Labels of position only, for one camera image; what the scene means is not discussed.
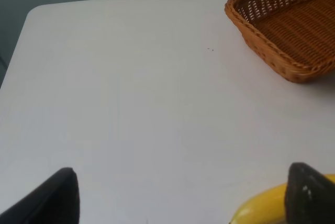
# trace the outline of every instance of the wicker basket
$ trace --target wicker basket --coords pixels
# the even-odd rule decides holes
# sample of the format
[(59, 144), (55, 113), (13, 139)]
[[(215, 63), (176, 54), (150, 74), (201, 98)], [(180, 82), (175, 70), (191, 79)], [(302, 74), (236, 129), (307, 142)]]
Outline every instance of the wicker basket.
[(225, 11), (285, 79), (308, 82), (335, 69), (335, 0), (228, 0)]

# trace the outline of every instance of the brown wicker basket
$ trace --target brown wicker basket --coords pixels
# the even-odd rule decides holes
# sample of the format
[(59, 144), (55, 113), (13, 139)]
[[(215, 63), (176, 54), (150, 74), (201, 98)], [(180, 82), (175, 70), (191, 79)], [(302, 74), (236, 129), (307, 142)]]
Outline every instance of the brown wicker basket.
[(302, 83), (335, 69), (335, 0), (228, 0), (225, 11), (285, 79)]

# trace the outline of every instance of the white table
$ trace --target white table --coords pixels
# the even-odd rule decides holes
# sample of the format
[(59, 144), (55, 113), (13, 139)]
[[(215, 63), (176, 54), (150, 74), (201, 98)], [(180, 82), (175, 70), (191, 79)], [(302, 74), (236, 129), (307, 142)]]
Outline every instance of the white table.
[(0, 90), (0, 212), (71, 166), (81, 224), (227, 224), (293, 161), (335, 172), (334, 78), (281, 78), (225, 2), (32, 10)]

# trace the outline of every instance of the banana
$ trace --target banana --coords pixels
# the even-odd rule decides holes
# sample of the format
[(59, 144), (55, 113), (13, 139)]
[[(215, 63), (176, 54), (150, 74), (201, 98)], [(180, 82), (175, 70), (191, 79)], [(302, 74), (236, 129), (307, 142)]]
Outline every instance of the banana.
[[(325, 175), (335, 182), (335, 174)], [(287, 183), (271, 188), (245, 202), (230, 224), (277, 224), (285, 221), (284, 198)]]

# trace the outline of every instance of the black object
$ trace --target black object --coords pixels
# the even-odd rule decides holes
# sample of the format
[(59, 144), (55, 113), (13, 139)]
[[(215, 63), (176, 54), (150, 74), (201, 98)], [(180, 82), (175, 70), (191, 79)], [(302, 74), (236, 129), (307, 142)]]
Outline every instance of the black object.
[(293, 163), (285, 210), (288, 224), (335, 223), (335, 184), (309, 165)]
[(0, 215), (0, 224), (78, 224), (77, 175), (62, 168), (29, 195)]

